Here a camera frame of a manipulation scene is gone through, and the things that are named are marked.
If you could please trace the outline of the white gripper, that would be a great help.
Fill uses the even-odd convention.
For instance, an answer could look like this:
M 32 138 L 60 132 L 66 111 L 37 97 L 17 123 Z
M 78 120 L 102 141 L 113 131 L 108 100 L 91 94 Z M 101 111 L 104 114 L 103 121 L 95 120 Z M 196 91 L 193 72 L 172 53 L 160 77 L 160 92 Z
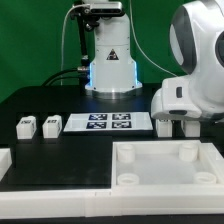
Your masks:
M 222 120 L 224 89 L 190 76 L 164 79 L 153 96 L 151 116 L 159 120 Z

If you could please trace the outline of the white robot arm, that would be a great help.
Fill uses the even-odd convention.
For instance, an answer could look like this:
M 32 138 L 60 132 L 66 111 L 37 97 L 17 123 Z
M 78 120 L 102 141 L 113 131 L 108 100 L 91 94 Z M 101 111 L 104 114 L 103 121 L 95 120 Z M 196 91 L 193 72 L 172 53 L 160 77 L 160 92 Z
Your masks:
M 142 87 L 130 55 L 130 20 L 120 3 L 92 0 L 89 14 L 95 57 L 87 92 L 113 97 Z M 169 27 L 173 56 L 185 72 L 166 78 L 151 101 L 151 117 L 165 120 L 224 118 L 224 0 L 194 0 L 181 5 Z

